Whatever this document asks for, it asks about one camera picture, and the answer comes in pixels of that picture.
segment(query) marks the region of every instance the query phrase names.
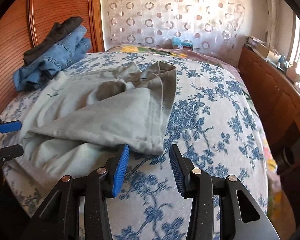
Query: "metal pin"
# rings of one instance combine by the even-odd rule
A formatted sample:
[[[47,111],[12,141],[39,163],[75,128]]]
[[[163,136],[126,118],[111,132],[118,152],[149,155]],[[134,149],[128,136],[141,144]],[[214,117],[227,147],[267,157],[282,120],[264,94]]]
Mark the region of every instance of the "metal pin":
[[[70,180],[70,176],[69,176],[69,175],[65,175],[65,176],[63,176],[63,177],[61,178],[61,180],[62,180],[63,182],[68,182],[68,181]]]
[[[105,174],[106,172],[107,172],[107,169],[104,168],[104,167],[101,167],[101,168],[97,169],[98,174]]]
[[[229,175],[228,179],[229,181],[233,181],[233,182],[237,181],[237,177],[234,175]]]
[[[194,174],[201,174],[201,170],[200,170],[199,168],[194,168],[194,169],[192,169],[192,172],[193,172]]]

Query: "wooden desk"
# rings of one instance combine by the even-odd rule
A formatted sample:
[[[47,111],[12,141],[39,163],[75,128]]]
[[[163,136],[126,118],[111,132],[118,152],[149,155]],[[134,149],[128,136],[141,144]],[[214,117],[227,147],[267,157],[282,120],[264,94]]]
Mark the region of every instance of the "wooden desk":
[[[292,82],[246,47],[242,48],[238,69],[273,154],[292,146],[300,137],[300,94]]]

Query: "stack of folded clothes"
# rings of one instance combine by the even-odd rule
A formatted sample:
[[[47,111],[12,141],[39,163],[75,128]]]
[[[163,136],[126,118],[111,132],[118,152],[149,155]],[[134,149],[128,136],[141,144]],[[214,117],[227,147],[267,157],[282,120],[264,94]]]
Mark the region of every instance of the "stack of folded clothes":
[[[81,17],[55,23],[42,43],[23,54],[25,65],[12,76],[17,91],[36,90],[60,70],[84,58],[91,41],[84,38],[87,29],[81,23]]]

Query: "cardboard box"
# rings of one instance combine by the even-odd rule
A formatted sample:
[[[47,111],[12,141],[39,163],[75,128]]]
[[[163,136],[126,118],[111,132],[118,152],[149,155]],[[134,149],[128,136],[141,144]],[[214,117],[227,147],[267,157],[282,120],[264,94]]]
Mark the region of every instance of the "cardboard box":
[[[273,52],[270,51],[269,48],[267,48],[266,46],[258,43],[257,47],[256,47],[257,51],[260,52],[260,54],[262,56],[264,56],[266,59],[272,61],[273,63],[277,64],[280,57],[278,54],[274,54]]]

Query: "bed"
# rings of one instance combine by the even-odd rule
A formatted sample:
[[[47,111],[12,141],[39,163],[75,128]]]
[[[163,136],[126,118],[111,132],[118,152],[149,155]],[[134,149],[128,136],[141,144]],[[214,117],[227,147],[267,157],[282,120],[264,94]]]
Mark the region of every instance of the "bed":
[[[210,175],[236,175],[266,212],[267,163],[275,169],[275,162],[258,114],[234,67],[187,51],[119,46],[109,52],[87,54],[64,72],[75,75],[127,66],[132,61],[144,70],[158,60],[177,68],[177,92],[165,134],[164,154],[155,158],[130,157],[121,193],[107,202],[113,238],[185,239],[192,200],[183,199],[177,192],[167,155],[171,144],[177,144],[184,157]],[[18,94],[2,112],[1,119],[23,121],[42,90]],[[0,147],[16,143],[17,132],[0,135]],[[33,215],[45,196],[17,161],[7,163],[3,171],[21,206]],[[220,234],[218,205],[215,197],[215,239]],[[84,239],[83,205],[80,216],[80,237]]]

